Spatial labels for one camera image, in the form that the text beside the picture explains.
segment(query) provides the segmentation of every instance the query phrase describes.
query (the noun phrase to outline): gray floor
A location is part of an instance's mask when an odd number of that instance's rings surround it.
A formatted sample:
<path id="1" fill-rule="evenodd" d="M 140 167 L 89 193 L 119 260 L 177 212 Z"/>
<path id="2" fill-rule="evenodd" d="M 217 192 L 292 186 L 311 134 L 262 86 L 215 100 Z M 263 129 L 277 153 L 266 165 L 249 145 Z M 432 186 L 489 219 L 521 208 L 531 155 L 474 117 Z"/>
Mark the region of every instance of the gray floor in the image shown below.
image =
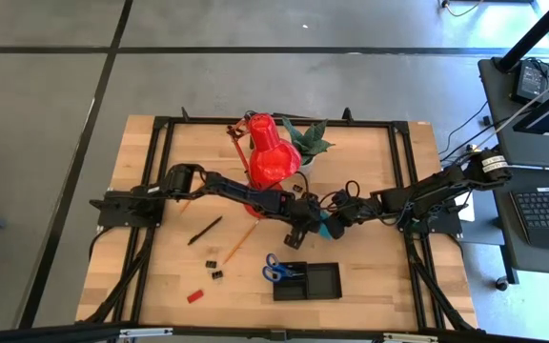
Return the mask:
<path id="1" fill-rule="evenodd" d="M 110 44 L 122 0 L 0 0 L 0 45 Z M 457 10 L 467 8 L 455 2 Z M 437 1 L 135 0 L 123 46 L 505 48 L 537 20 L 528 5 L 488 4 L 453 18 Z M 548 48 L 543 40 L 540 47 Z M 105 56 L 0 55 L 0 329 L 10 328 L 61 190 Z M 394 55 L 118 55 L 36 325 L 71 323 L 98 197 L 129 114 L 234 116 L 246 110 L 426 120 L 437 142 L 485 101 L 478 59 Z M 458 132 L 455 146 L 479 129 Z M 481 328 L 549 338 L 549 274 L 506 293 L 498 248 L 465 247 Z M 178 337 L 181 341 L 190 338 Z"/>

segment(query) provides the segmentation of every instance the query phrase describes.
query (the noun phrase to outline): wooden tabletop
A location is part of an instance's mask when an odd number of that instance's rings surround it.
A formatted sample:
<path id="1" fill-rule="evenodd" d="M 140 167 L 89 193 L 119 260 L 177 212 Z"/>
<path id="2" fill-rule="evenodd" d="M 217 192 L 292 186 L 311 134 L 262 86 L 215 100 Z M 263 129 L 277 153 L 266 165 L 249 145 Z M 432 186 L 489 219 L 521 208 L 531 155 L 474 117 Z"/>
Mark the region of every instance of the wooden tabletop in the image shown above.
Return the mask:
<path id="1" fill-rule="evenodd" d="M 152 124 L 152 116 L 129 117 L 113 171 L 111 187 L 115 190 L 128 190 L 140 183 Z M 279 131 L 282 137 L 289 138 L 283 128 Z M 438 172 L 440 165 L 431 124 L 411 122 L 410 132 L 418 178 Z M 164 131 L 161 133 L 159 142 L 164 141 Z M 408 184 L 400 138 L 402 169 Z M 311 192 L 322 196 L 343 188 L 350 179 L 361 185 L 362 196 L 396 185 L 386 130 L 330 127 L 324 139 L 335 146 L 316 158 L 310 174 Z M 160 151 L 161 147 L 156 152 L 155 166 Z M 222 125 L 175 125 L 169 166 L 177 163 L 198 163 L 207 171 L 246 181 L 242 164 Z M 301 179 L 292 178 L 284 187 L 290 189 L 292 183 L 303 185 Z M 224 277 L 213 281 L 205 262 L 217 260 L 221 264 L 255 219 L 240 204 L 217 196 L 195 200 L 180 214 L 183 206 L 184 202 L 166 203 L 162 226 L 157 229 L 153 244 L 141 323 L 370 331 L 417 329 L 406 252 L 402 236 L 395 229 L 371 221 L 347 229 L 339 240 L 329 241 L 309 233 L 300 249 L 294 250 L 283 244 L 289 225 L 261 220 L 221 268 Z M 219 224 L 191 246 L 187 245 L 192 236 L 219 215 L 223 215 Z M 129 229 L 116 228 L 95 245 L 77 319 L 92 314 L 118 281 L 128 236 Z M 458 246 L 446 235 L 430 237 L 439 286 L 463 318 L 476 326 Z M 274 252 L 282 261 L 337 262 L 342 298 L 274 302 L 273 285 L 261 274 L 268 252 Z M 197 290 L 203 290 L 204 296 L 188 304 L 186 297 Z M 130 314 L 133 285 L 127 295 L 124 318 Z M 433 326 L 431 300 L 424 286 L 423 297 L 428 323 Z"/>

